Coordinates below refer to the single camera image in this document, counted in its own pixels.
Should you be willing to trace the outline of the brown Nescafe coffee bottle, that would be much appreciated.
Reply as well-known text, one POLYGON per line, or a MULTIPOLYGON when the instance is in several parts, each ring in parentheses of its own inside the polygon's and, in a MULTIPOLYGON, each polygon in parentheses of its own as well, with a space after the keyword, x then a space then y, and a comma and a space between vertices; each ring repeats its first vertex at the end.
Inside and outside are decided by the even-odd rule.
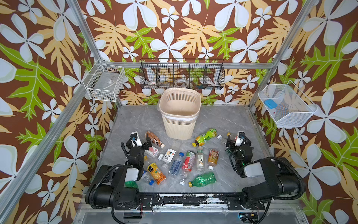
POLYGON ((148 137, 152 143, 154 143, 155 145, 159 146, 160 148, 164 148, 165 147, 165 144, 159 139, 159 137, 154 134, 153 132, 151 131, 147 131, 145 133, 145 136, 148 137))

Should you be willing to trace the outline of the amber tea bottle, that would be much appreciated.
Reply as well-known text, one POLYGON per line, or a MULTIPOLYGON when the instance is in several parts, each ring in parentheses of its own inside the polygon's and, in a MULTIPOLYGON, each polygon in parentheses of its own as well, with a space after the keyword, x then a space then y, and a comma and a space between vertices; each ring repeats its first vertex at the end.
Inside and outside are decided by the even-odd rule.
POLYGON ((208 169, 214 170, 214 167, 217 165, 219 159, 219 151, 215 149, 211 149, 209 151, 209 157, 208 157, 208 169))

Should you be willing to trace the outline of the Pepsi bottle blue label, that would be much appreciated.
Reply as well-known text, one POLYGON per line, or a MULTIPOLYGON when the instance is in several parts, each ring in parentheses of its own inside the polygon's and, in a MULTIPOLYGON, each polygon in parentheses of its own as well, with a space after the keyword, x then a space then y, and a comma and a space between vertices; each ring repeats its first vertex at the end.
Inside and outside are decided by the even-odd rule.
POLYGON ((144 183, 147 183, 150 186, 152 186, 155 183, 155 181, 152 178, 152 175, 150 173, 148 173, 147 171, 144 171, 140 181, 144 182, 144 183))

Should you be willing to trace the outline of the orange juice bottle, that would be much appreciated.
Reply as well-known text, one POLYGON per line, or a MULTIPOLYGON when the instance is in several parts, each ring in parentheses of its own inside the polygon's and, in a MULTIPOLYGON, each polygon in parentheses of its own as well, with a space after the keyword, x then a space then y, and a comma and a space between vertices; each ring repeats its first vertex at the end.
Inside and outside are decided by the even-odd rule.
POLYGON ((160 170, 156 162, 144 161, 144 164, 146 166, 146 170, 150 173, 157 185, 161 185, 166 180, 166 176, 160 170))

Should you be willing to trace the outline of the green yellow juice bottle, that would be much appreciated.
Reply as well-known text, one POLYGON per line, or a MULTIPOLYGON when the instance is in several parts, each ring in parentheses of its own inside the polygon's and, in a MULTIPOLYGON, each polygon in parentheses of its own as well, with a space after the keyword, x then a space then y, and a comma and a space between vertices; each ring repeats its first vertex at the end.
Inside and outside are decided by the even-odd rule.
POLYGON ((212 129, 208 130, 205 134, 198 136, 192 143, 192 146, 193 147, 201 147, 206 142, 208 142, 210 139, 216 137, 216 135, 217 135, 217 130, 215 128, 212 128, 212 129))

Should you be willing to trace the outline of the clear bottle red label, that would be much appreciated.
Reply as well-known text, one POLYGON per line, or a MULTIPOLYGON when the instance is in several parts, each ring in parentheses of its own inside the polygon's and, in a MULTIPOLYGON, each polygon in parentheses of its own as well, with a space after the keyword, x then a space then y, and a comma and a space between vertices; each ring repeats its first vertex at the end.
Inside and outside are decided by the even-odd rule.
POLYGON ((227 140, 222 136, 222 135, 218 135, 217 139, 224 145, 227 146, 227 140))

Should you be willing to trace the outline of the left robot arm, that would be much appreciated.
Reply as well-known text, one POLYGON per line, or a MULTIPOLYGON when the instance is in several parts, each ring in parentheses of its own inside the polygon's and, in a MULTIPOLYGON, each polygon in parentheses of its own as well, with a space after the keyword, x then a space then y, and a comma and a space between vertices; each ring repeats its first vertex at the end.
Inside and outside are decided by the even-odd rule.
POLYGON ((128 208, 136 209, 140 205, 140 191, 134 187, 126 187, 126 182, 135 182, 144 174, 144 155, 152 146, 150 140, 142 146, 128 147, 121 143, 127 157, 124 165, 102 165, 95 175, 85 196, 86 204, 93 209, 128 208))

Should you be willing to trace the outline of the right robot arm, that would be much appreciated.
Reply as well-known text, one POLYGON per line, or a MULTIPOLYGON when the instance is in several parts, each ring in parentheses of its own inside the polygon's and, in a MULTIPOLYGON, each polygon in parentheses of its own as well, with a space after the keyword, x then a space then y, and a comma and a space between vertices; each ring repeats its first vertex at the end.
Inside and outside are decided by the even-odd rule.
POLYGON ((242 178, 263 176, 264 182, 242 189, 239 202, 245 209, 268 203, 272 200, 296 200, 306 191, 300 174, 285 158, 266 157, 252 161, 253 147, 245 133, 225 143, 229 161, 236 174, 242 178))

